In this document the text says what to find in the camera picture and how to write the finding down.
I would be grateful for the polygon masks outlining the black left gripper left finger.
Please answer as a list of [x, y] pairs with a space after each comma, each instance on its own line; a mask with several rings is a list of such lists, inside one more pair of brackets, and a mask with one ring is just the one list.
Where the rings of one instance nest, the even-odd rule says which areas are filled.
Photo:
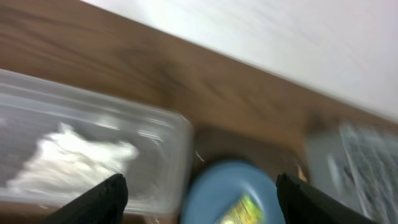
[[42, 224], [121, 224], [127, 201], [126, 179], [114, 174], [50, 214]]

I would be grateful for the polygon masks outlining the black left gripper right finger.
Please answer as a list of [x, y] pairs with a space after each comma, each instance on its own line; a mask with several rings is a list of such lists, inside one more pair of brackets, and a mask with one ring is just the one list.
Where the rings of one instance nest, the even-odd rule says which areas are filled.
[[298, 177], [277, 177], [277, 198], [289, 224], [376, 224]]

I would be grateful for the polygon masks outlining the yellow green snack wrapper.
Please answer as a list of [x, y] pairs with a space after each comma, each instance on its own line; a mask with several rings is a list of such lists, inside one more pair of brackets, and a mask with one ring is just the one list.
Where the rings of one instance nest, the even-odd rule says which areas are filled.
[[260, 206], [248, 195], [243, 194], [216, 224], [260, 224], [265, 217]]

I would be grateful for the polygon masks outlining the white paper napkin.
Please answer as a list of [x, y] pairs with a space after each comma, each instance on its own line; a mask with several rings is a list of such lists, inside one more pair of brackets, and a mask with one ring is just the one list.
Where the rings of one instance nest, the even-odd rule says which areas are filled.
[[89, 141], [60, 123], [56, 132], [37, 141], [35, 154], [6, 186], [17, 194], [80, 195], [114, 174], [125, 174], [138, 155], [127, 141]]

